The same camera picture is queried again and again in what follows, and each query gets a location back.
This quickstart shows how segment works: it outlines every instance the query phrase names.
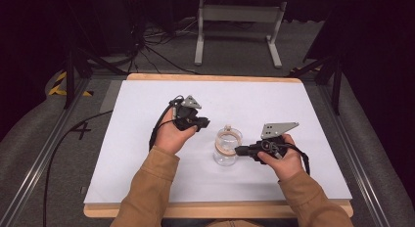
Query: tan jacket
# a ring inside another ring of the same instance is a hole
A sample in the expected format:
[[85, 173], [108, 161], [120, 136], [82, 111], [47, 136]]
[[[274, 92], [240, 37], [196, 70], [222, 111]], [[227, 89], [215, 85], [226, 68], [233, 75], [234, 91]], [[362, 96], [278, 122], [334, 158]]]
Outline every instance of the tan jacket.
[[[168, 205], [171, 183], [180, 158], [157, 147], [150, 150], [131, 182], [112, 227], [159, 227]], [[305, 172], [279, 182], [291, 209], [302, 226], [352, 226], [346, 212], [332, 204], [323, 189]], [[208, 227], [252, 227], [252, 223], [235, 220], [217, 221]]]

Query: white board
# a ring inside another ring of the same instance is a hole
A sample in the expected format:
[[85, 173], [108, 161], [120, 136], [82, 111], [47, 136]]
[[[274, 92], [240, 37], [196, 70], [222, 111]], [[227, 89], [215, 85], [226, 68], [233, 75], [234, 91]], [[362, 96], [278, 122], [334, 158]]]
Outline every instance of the white board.
[[243, 133], [243, 145], [260, 139], [264, 123], [298, 122], [289, 131], [308, 154], [311, 176], [329, 199], [351, 194], [302, 83], [228, 81], [123, 81], [91, 180], [86, 204], [119, 204], [148, 154], [151, 132], [176, 96], [192, 95], [198, 116], [210, 120], [177, 154], [181, 160], [170, 202], [281, 201], [274, 171], [248, 157], [220, 166], [212, 157], [214, 138], [225, 124]]

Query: cuff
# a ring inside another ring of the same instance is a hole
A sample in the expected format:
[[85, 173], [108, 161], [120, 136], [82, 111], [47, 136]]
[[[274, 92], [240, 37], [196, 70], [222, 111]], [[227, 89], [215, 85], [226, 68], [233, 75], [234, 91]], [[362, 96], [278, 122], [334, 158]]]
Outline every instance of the cuff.
[[290, 206], [305, 204], [322, 191], [321, 186], [305, 171], [279, 182], [279, 185]]
[[147, 155], [146, 160], [144, 160], [141, 169], [162, 179], [173, 181], [179, 161], [180, 158], [176, 155], [167, 153], [154, 146]]

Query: transparent container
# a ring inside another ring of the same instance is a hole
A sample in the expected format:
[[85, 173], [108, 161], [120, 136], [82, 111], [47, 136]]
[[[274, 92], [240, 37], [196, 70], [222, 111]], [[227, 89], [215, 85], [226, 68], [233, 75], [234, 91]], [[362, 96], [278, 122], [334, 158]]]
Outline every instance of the transparent container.
[[213, 158], [216, 163], [222, 166], [233, 165], [238, 159], [235, 148], [242, 145], [242, 133], [226, 125], [217, 132], [214, 145]]

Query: hand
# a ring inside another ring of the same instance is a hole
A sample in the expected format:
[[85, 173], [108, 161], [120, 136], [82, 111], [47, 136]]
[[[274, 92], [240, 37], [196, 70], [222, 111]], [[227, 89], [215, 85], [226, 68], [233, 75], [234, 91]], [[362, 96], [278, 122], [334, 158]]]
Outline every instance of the hand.
[[184, 131], [180, 131], [172, 121], [167, 122], [170, 121], [172, 117], [173, 109], [170, 108], [161, 121], [161, 124], [164, 122], [166, 123], [161, 125], [157, 132], [155, 146], [159, 147], [161, 150], [175, 155], [180, 151], [187, 139], [195, 135], [198, 127], [192, 126]]
[[[283, 134], [282, 136], [286, 143], [295, 144], [289, 134]], [[280, 181], [287, 180], [302, 171], [301, 156], [293, 149], [288, 149], [282, 159], [275, 159], [265, 152], [259, 152], [258, 157], [274, 169]]]

